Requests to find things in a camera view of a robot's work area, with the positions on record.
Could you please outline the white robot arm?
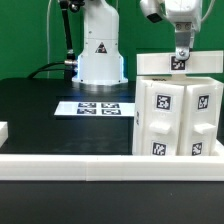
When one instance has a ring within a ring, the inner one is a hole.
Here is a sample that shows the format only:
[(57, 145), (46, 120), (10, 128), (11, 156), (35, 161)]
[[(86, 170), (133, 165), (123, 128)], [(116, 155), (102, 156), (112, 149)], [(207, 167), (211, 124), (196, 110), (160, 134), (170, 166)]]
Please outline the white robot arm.
[[(84, 0), (84, 49), (73, 82), (89, 85), (127, 83), (118, 51), (119, 14), (105, 0)], [(167, 19), (175, 27), (175, 56), (186, 61), (202, 23), (202, 0), (140, 0), (152, 23)]]

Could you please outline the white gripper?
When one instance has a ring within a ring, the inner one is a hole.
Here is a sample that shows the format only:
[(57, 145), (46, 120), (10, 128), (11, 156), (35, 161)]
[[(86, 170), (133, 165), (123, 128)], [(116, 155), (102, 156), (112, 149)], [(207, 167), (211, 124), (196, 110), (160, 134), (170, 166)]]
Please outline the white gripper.
[(193, 48), (195, 32), (201, 29), (202, 0), (165, 0), (167, 20), (175, 27), (175, 56), (186, 61)]

